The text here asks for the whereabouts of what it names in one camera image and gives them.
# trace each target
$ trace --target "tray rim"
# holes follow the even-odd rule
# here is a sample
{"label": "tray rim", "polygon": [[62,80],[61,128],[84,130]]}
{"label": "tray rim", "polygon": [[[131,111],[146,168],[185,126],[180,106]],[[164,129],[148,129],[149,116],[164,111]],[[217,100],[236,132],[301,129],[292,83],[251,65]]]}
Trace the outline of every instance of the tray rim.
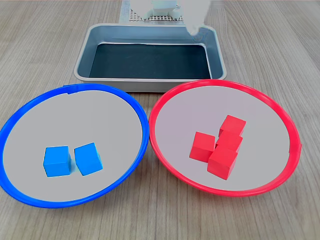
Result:
{"label": "tray rim", "polygon": [[[70,201],[46,201],[46,200],[40,200],[33,197],[30,197],[22,192],[20,192],[11,182],[6,174],[6,170],[4,167],[4,149],[7,142],[7,139],[12,131],[12,129],[15,127],[16,123],[32,108],[37,106],[38,104],[53,98],[58,95],[62,94],[74,94],[77,92],[84,92],[84,91],[102,91],[107,92],[110,94],[114,94],[118,96],[119,98],[126,101],[136,112],[140,123],[141,123],[141,129],[142,129],[142,139],[141,139],[141,145],[139,148],[139,152],[132,163],[132,165],[129,167],[129,169],[123,173],[123,175],[116,180],[111,185],[107,186],[101,191],[98,191],[90,196],[76,199],[76,200],[70,200]],[[71,85],[64,85],[62,87],[47,91],[38,97],[32,99],[28,103],[26,103],[24,106],[22,106],[20,109],[18,109],[4,124],[0,131],[0,186],[2,189],[9,194],[14,199],[38,208],[48,208],[48,209],[58,209],[58,208],[66,208],[66,207],[73,207],[77,205],[81,205],[90,201],[93,201],[116,187],[118,187],[120,184],[123,183],[125,179],[127,179],[137,168],[137,166],[140,164],[142,158],[144,157],[148,144],[149,144],[149,136],[150,136],[150,128],[148,123],[148,117],[146,112],[144,111],[143,107],[138,103],[136,99],[134,99],[131,95],[128,93],[117,89],[112,86],[107,86],[104,84],[96,84],[96,83],[77,83],[77,84],[71,84]]]}
{"label": "tray rim", "polygon": [[[157,117],[159,115],[159,112],[161,111],[162,107],[174,96],[193,89],[193,88],[199,88],[199,87],[206,87],[206,86],[219,86],[219,87],[227,87],[227,88],[232,88],[236,89],[239,91],[243,91],[245,93],[248,93],[252,95],[253,97],[261,100],[265,104],[267,104],[270,108],[272,108],[277,115],[281,118],[283,121],[288,134],[289,134],[289,157],[287,164],[283,171],[272,181],[269,183],[249,189],[249,190],[241,190],[241,191],[234,191],[234,190],[222,190],[222,189],[217,189],[217,188],[212,188],[208,187],[202,184],[199,184],[188,177],[184,176],[182,173],[177,171],[171,164],[166,160],[166,158],[163,156],[161,153],[161,150],[157,144],[157,139],[156,139],[156,122],[157,122]],[[302,144],[299,136],[299,132],[295,126],[295,123],[293,120],[290,118],[289,114],[278,104],[276,103],[272,98],[267,96],[266,94],[252,88],[246,85],[243,85],[241,83],[233,82],[233,81],[220,81],[218,79],[204,79],[204,80],[196,80],[192,82],[186,82],[183,84],[180,84],[169,91],[167,91],[164,95],[160,97],[160,99],[156,102],[154,105],[150,116],[149,116],[149,128],[150,128],[150,144],[153,148],[153,151],[155,155],[159,158],[159,160],[162,162],[162,164],[173,174],[175,175],[178,179],[182,180],[183,182],[187,183],[188,185],[195,187],[199,190],[202,190],[207,193],[219,195],[219,196],[225,196],[225,197],[251,197],[251,196],[256,196],[260,194],[267,193],[280,185],[282,185],[285,181],[287,181],[291,175],[294,173],[296,170],[299,159],[301,156],[301,151],[302,151]]]}
{"label": "tray rim", "polygon": [[[74,69],[73,69],[73,74],[74,76],[82,81],[82,82],[85,82],[85,83],[90,83],[90,82],[99,82],[99,83],[108,83],[108,82],[114,82],[114,83],[125,83],[125,82],[146,82],[146,83],[150,83],[151,79],[150,78],[106,78],[106,77],[101,77],[101,78],[91,78],[91,77],[83,77],[83,76],[80,76],[78,74],[78,68],[79,68],[79,65],[80,65],[80,61],[83,57],[83,54],[84,54],[84,51],[85,51],[85,48],[86,48],[86,44],[88,42],[88,39],[89,39],[89,35],[91,33],[91,31],[94,29],[94,28],[97,28],[97,27],[101,27],[101,26],[118,26],[118,27],[153,27],[153,28],[185,28],[185,25],[184,24],[168,24],[168,25],[162,25],[162,24],[139,24],[137,22],[130,22],[130,23],[98,23],[98,24],[94,24],[92,26],[90,26],[86,32],[86,35],[85,35],[85,38],[82,42],[82,46],[81,46],[81,50],[80,50],[80,53],[78,55],[78,58],[76,60],[76,64],[74,66]],[[221,47],[220,47],[220,44],[219,44],[219,39],[218,39],[218,35],[217,35],[217,31],[210,27],[210,26],[207,26],[207,25],[202,25],[201,26],[202,28],[205,28],[205,29],[208,29],[210,31],[213,32],[214,34],[214,38],[215,38],[215,41],[216,41],[216,46],[217,46],[217,51],[218,51],[218,55],[219,55],[219,59],[220,59],[220,63],[221,63],[221,68],[222,68],[222,76],[217,78],[218,80],[224,80],[227,76],[227,70],[226,70],[226,66],[225,66],[225,62],[224,62],[224,59],[223,59],[223,55],[222,55],[222,51],[221,51]],[[192,81],[195,81],[197,79],[152,79],[153,81],[152,82],[155,82],[155,83],[181,83],[181,82],[192,82]]]}

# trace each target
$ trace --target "wooden block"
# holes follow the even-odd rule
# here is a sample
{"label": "wooden block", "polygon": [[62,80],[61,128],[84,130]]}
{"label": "wooden block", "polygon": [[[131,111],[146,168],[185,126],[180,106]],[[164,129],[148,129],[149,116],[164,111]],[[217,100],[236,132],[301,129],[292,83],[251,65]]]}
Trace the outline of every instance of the wooden block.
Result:
{"label": "wooden block", "polygon": [[241,136],[244,131],[245,125],[246,125],[246,121],[241,120],[240,118],[228,115],[226,116],[222,126],[220,127],[219,137],[224,130],[234,133],[238,136]]}
{"label": "wooden block", "polygon": [[196,132],[189,157],[207,163],[215,150],[216,138],[209,134]]}
{"label": "wooden block", "polygon": [[237,156],[235,151],[219,145],[209,157],[207,171],[227,180],[234,169]]}
{"label": "wooden block", "polygon": [[216,141],[217,146],[222,146],[224,148],[235,151],[236,153],[239,151],[243,138],[238,136],[230,131],[224,130],[219,139]]}

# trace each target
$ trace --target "metal tray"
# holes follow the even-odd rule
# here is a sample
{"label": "metal tray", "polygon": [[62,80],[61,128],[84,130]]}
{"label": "metal tray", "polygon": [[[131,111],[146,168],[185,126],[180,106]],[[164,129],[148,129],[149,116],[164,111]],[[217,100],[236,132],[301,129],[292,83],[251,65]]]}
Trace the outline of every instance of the metal tray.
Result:
{"label": "metal tray", "polygon": [[226,69],[216,31],[209,26],[191,36],[184,25],[101,23],[89,28],[74,75],[125,92],[164,93],[188,81],[222,80]]}

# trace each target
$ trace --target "black tray bottom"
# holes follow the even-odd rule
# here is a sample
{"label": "black tray bottom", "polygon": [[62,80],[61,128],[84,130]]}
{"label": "black tray bottom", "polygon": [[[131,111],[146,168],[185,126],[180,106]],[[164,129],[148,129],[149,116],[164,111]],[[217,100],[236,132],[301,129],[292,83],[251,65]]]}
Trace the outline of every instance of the black tray bottom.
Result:
{"label": "black tray bottom", "polygon": [[90,78],[210,79],[200,45],[108,44],[97,46]]}

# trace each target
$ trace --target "blue cube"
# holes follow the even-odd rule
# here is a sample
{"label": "blue cube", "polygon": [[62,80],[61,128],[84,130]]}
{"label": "blue cube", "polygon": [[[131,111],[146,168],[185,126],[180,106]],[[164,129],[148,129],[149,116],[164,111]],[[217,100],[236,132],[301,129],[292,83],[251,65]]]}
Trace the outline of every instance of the blue cube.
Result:
{"label": "blue cube", "polygon": [[43,167],[47,177],[66,176],[71,173],[71,156],[68,146],[45,149]]}
{"label": "blue cube", "polygon": [[83,176],[103,169],[100,155],[94,142],[74,149],[75,163]]}

